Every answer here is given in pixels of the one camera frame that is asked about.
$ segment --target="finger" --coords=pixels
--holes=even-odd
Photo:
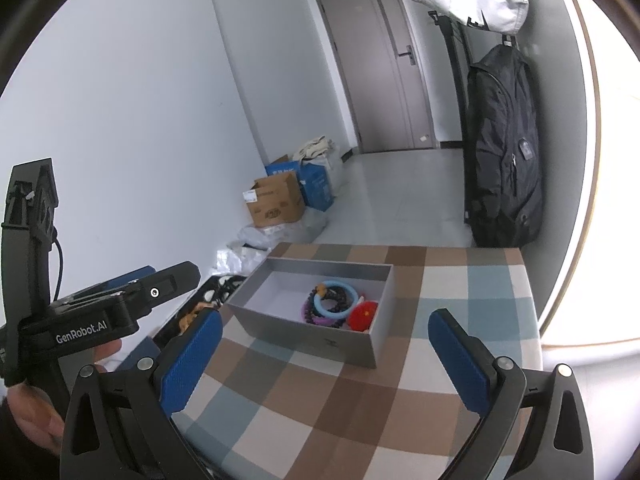
[[[7,402],[14,419],[24,420],[40,430],[62,437],[65,425],[58,412],[26,384],[10,388]]]
[[[114,339],[94,348],[94,363],[112,356],[122,348],[122,339]]]
[[[60,455],[62,448],[62,439],[53,437],[47,431],[37,428],[34,424],[17,418],[15,423],[18,425],[24,436],[31,440],[37,446],[48,449],[50,452]]]

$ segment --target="red toy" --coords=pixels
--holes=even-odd
[[[355,332],[368,330],[376,315],[378,304],[375,301],[363,301],[349,314],[347,324]]]

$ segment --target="door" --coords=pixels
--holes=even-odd
[[[319,0],[364,153],[433,147],[428,99],[400,0]]]

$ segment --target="table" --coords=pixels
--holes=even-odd
[[[224,308],[223,339],[174,421],[238,480],[436,479],[475,426],[427,336],[446,307],[495,355],[542,369],[527,273],[517,249],[280,244],[284,258],[396,266],[396,312],[375,370],[250,337]],[[504,478],[521,414],[494,470]]]

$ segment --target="blue cardboard box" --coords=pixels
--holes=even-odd
[[[331,194],[326,168],[315,164],[303,164],[298,175],[305,204],[320,211],[329,209],[334,203],[334,197]]]
[[[267,170],[267,176],[287,173],[287,171],[295,171],[298,180],[300,180],[300,162],[297,160],[288,160],[286,162],[273,162],[264,169]]]

